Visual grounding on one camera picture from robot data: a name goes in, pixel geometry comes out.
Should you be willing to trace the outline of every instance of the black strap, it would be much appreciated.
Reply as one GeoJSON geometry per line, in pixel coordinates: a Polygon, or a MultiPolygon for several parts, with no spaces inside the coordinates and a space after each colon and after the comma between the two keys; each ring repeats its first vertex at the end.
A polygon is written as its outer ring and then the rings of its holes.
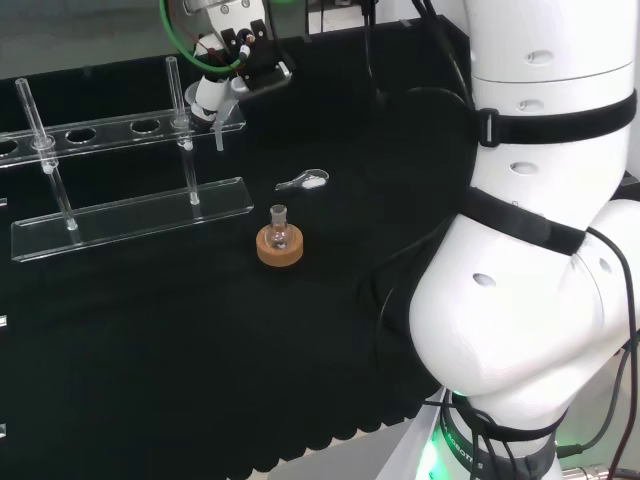
{"type": "MultiPolygon", "coordinates": [[[[471,404],[469,400],[465,397],[461,397],[459,395],[453,395],[453,403],[454,405],[460,405],[465,407],[470,407],[471,404]]],[[[515,428],[502,427],[500,425],[492,425],[485,419],[479,417],[472,411],[466,408],[459,408],[458,413],[465,421],[467,425],[471,428],[471,430],[482,433],[486,435],[492,440],[496,440],[498,442],[532,442],[534,440],[538,440],[540,438],[547,437],[554,433],[562,421],[564,417],[567,416],[567,412],[564,412],[560,419],[549,425],[548,427],[541,428],[539,430],[517,430],[515,428]]]]}
{"type": "Polygon", "coordinates": [[[563,255],[573,255],[585,232],[547,220],[471,187],[460,213],[493,230],[563,255]]]}
{"type": "Polygon", "coordinates": [[[629,125],[636,115],[637,92],[614,105],[586,112],[537,117],[500,115],[495,109],[479,110],[479,142],[495,148],[502,143],[546,145],[602,137],[629,125]]]}
{"type": "MultiPolygon", "coordinates": [[[[478,480],[541,480],[551,470],[551,466],[556,458],[555,434],[551,434],[547,443],[536,453],[526,457],[515,458],[511,463],[510,459],[494,456],[478,449],[478,455],[473,458],[473,445],[464,435],[460,433],[455,422],[451,418],[449,408],[444,406],[440,409],[440,426],[442,435],[445,438],[449,450],[458,462],[471,472],[472,466],[476,464],[475,476],[478,480]]],[[[471,425],[473,433],[479,434],[471,425]]],[[[485,438],[485,443],[489,443],[487,435],[480,434],[485,438]]]]}

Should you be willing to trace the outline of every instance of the test tube rack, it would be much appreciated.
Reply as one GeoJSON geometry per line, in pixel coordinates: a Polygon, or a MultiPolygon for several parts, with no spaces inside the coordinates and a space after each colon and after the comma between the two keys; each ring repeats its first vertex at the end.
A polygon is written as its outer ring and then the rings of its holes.
{"type": "Polygon", "coordinates": [[[11,258],[17,262],[105,245],[189,225],[248,213],[251,196],[242,178],[198,184],[194,140],[214,135],[218,151],[223,135],[246,125],[235,99],[224,102],[211,130],[189,123],[178,62],[166,58],[172,110],[45,128],[29,82],[16,87],[30,130],[0,135],[0,168],[39,162],[48,177],[59,212],[11,225],[11,258]],[[73,209],[58,169],[60,159],[174,141],[180,152],[186,187],[153,195],[73,209]]]}

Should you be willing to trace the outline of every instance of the black tablecloth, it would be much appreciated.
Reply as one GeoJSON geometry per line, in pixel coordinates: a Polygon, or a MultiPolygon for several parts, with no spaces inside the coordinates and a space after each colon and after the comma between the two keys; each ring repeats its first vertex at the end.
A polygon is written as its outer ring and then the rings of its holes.
{"type": "MultiPolygon", "coordinates": [[[[245,106],[247,129],[197,144],[200,182],[244,177],[245,216],[49,259],[9,261],[9,225],[56,210],[37,165],[3,171],[0,478],[246,478],[415,414],[438,385],[410,342],[356,298],[361,275],[429,232],[464,186],[470,141],[447,95],[371,99],[361,29],[291,39],[292,84],[245,106]],[[308,168],[327,187],[284,200],[308,168]],[[261,265],[255,235],[284,201],[305,235],[293,269],[261,265]]],[[[454,88],[417,28],[378,29],[385,90],[454,88]]],[[[197,78],[182,65],[183,81],[197,78]]],[[[45,124],[168,108],[164,59],[30,79],[45,124]]],[[[26,127],[0,83],[0,131],[26,127]]],[[[171,143],[63,160],[75,208],[183,186],[171,143]]]]}

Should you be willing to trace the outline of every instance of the green cable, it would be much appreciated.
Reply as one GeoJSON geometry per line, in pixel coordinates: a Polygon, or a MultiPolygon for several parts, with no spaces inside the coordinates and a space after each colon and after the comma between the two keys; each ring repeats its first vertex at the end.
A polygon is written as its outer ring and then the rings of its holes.
{"type": "Polygon", "coordinates": [[[236,60],[229,67],[212,67],[211,65],[207,65],[204,62],[201,62],[193,55],[191,55],[187,49],[182,45],[178,37],[176,36],[173,28],[171,28],[171,22],[169,21],[169,17],[167,15],[167,8],[165,4],[166,0],[160,0],[160,18],[162,18],[162,24],[164,25],[164,29],[169,36],[169,40],[173,43],[173,46],[178,49],[178,51],[191,63],[193,63],[196,67],[201,68],[202,70],[206,70],[207,72],[223,74],[223,73],[231,73],[234,68],[240,66],[240,60],[236,60]]]}

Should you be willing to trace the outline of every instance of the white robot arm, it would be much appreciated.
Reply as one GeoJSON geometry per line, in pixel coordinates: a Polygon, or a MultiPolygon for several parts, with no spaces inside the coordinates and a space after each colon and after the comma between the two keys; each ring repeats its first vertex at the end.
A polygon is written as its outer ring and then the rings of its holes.
{"type": "Polygon", "coordinates": [[[195,46],[194,56],[213,66],[240,62],[226,74],[205,73],[192,99],[195,126],[210,128],[237,99],[289,81],[291,73],[273,38],[273,26],[269,29],[272,19],[266,20],[262,0],[184,0],[184,6],[191,15],[205,11],[213,29],[195,46]]]}
{"type": "MultiPolygon", "coordinates": [[[[637,0],[466,0],[466,9],[478,110],[543,119],[635,99],[637,0]]],[[[609,202],[625,172],[630,126],[580,141],[497,144],[498,117],[485,120],[489,138],[471,187],[576,231],[602,232],[626,256],[640,298],[640,204],[609,202]]],[[[594,235],[567,255],[458,215],[415,291],[410,326],[429,372],[502,434],[551,428],[507,443],[517,478],[559,480],[557,459],[545,454],[553,426],[628,341],[628,316],[622,266],[594,235]],[[547,464],[527,476],[526,462],[547,464]]],[[[441,422],[432,479],[469,478],[468,420],[451,409],[441,422]]],[[[512,464],[501,441],[480,439],[479,456],[491,448],[512,464]]],[[[481,463],[476,476],[488,480],[481,463]]]]}

